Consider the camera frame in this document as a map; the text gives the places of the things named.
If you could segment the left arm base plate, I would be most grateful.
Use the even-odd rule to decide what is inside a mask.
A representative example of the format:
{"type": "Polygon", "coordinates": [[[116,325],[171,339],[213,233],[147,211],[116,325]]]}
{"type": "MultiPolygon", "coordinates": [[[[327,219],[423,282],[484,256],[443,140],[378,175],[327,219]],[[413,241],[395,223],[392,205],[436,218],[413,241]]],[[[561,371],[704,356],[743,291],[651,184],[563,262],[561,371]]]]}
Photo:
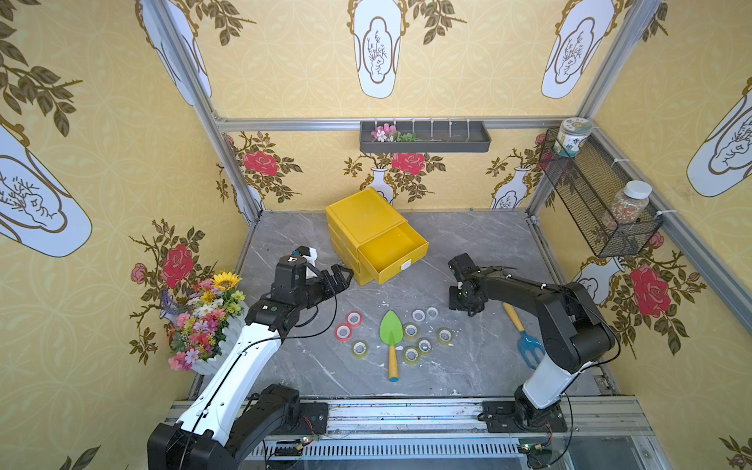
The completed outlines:
{"type": "Polygon", "coordinates": [[[283,425],[270,433],[270,436],[321,436],[327,433],[329,405],[324,401],[301,403],[296,423],[283,425]]]}

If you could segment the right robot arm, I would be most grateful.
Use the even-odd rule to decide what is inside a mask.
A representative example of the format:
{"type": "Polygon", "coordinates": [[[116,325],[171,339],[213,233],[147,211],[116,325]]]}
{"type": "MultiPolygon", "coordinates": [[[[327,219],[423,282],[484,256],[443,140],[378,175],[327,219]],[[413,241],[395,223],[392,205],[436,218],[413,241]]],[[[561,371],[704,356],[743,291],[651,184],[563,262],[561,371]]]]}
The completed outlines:
{"type": "Polygon", "coordinates": [[[546,284],[516,276],[499,266],[476,266],[468,254],[448,262],[457,281],[448,307],[470,316],[489,301],[522,309],[538,319],[544,357],[515,393],[526,411],[549,410],[588,367],[595,366],[617,339],[587,289],[576,282],[546,284]]]}

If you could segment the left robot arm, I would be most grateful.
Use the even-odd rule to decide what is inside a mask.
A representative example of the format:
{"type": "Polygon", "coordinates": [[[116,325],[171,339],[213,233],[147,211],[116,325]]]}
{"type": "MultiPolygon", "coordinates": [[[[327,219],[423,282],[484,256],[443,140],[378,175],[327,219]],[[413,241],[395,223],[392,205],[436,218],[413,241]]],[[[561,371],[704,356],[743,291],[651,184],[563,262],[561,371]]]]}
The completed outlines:
{"type": "Polygon", "coordinates": [[[306,258],[281,258],[270,291],[250,306],[246,324],[200,397],[172,425],[158,425],[147,443],[151,469],[239,469],[270,434],[300,421],[299,391],[272,384],[251,407],[244,403],[260,373],[292,338],[300,314],[337,300],[354,270],[319,270],[306,258]]]}

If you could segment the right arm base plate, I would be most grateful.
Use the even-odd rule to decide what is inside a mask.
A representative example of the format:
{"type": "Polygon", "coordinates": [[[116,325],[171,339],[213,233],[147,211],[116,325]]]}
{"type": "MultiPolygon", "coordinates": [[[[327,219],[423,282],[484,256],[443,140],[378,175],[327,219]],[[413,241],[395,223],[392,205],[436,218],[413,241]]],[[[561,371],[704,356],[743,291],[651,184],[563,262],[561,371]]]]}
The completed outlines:
{"type": "Polygon", "coordinates": [[[563,433],[569,430],[565,415],[556,403],[536,409],[522,401],[483,401],[477,420],[489,433],[563,433]]]}

